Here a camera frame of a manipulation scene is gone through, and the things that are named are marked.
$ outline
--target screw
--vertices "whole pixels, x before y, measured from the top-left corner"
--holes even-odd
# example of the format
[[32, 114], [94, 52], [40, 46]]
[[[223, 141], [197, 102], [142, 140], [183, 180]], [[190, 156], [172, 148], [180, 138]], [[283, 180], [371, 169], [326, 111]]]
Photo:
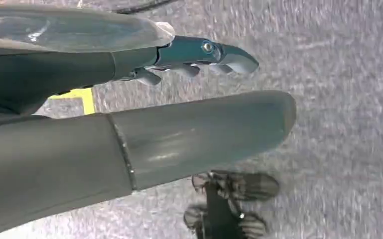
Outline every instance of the screw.
[[202, 45], [203, 51], [210, 54], [213, 51], [213, 44], [211, 42], [205, 41]]

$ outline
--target yellow floor marking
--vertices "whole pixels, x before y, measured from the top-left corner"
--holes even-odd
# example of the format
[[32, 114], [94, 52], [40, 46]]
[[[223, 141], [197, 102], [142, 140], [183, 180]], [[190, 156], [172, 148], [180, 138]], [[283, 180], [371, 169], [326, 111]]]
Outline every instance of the yellow floor marking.
[[74, 89], [69, 93], [60, 96], [51, 96], [49, 99], [63, 99], [63, 98], [81, 98], [83, 101], [84, 114], [89, 115], [95, 112], [95, 103], [93, 101], [92, 88], [87, 89]]

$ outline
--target yellow tape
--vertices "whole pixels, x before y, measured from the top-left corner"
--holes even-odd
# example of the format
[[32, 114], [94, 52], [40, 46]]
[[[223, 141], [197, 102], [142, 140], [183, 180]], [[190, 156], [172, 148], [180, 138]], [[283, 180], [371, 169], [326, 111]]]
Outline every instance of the yellow tape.
[[84, 114], [89, 115], [95, 112], [95, 103], [93, 101], [92, 88], [87, 89], [74, 89], [69, 93], [60, 96], [51, 96], [49, 99], [63, 99], [63, 98], [81, 98], [83, 101]]

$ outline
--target gray carpet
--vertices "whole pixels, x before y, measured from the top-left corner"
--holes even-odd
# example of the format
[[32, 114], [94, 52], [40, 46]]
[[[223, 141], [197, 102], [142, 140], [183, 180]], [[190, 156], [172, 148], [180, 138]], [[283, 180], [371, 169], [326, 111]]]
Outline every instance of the gray carpet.
[[[272, 239], [383, 239], [383, 0], [184, 0], [145, 16], [172, 23], [177, 34], [240, 46], [260, 69], [249, 76], [204, 70], [195, 79], [168, 73], [155, 88], [99, 85], [98, 111], [290, 92], [298, 103], [292, 135], [277, 150], [231, 165], [271, 173], [280, 195], [243, 207], [266, 218]], [[39, 113], [75, 116], [80, 104], [50, 100]], [[183, 179], [44, 218], [0, 239], [191, 239], [182, 214], [197, 200]]]

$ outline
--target black cable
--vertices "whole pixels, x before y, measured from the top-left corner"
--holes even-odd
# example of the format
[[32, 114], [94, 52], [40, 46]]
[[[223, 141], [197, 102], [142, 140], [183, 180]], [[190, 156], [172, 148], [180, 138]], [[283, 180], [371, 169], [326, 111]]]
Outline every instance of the black cable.
[[126, 14], [126, 15], [137, 14], [137, 13], [156, 9], [158, 7], [170, 4], [175, 1], [178, 1], [178, 0], [153, 0], [138, 6], [116, 9], [113, 12], [118, 14]]

